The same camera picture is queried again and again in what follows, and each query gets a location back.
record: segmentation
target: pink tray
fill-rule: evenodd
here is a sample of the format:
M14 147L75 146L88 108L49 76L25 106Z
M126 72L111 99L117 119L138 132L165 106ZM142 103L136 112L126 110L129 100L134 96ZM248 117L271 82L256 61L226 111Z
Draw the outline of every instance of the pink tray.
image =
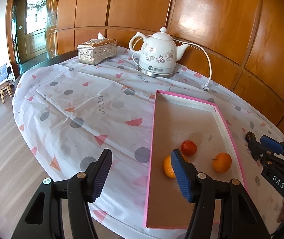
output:
M243 167L226 122L214 103L177 93L157 90L153 116L152 148L149 163L143 224L148 228L180 229L189 224L194 204L183 198L176 179L163 172L163 160L184 140L197 144L188 161L199 172L229 182L237 178L246 187ZM212 168L212 159L221 152L232 157L232 166L224 174ZM214 222L220 219L220 202L216 201Z

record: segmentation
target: doorway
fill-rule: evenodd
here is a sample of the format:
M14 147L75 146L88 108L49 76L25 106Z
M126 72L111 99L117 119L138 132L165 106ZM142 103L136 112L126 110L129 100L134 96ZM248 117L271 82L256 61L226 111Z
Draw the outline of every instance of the doorway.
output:
M47 0L13 0L12 38L20 74L48 59Z

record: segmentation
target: wooden stool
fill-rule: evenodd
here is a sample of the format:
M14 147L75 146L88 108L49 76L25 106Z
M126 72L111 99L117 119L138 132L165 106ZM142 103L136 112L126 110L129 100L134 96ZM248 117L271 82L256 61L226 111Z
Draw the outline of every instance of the wooden stool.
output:
M7 90L9 96L12 98L12 94L11 94L12 89L10 87L10 81L6 81L0 85L0 95L1 95L2 103L4 103L4 89Z

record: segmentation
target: kettle lid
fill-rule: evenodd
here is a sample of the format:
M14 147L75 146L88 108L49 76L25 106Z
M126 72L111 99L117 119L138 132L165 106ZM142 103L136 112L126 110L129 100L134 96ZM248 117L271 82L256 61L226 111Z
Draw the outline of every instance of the kettle lid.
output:
M167 29L165 27L160 28L161 32L154 33L152 35L153 38L161 39L161 40L168 40L172 41L172 37L166 33Z

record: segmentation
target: table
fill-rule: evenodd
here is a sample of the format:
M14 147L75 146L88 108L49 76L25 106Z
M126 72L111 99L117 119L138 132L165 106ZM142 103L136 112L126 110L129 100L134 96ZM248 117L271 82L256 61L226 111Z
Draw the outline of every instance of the table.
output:
M136 69L130 51L117 47L115 58L97 66L73 57L22 75L12 101L15 122L50 177L69 179L109 148L113 164L101 196L90 204L92 217L127 239L184 238L185 229L142 227L155 91L180 93L218 105L240 153L248 193L274 232L283 198L261 176L262 166L252 159L244 137L252 131L257 139L266 134L284 141L284 135L218 83L211 81L209 92L201 90L207 78L182 65L169 79Z

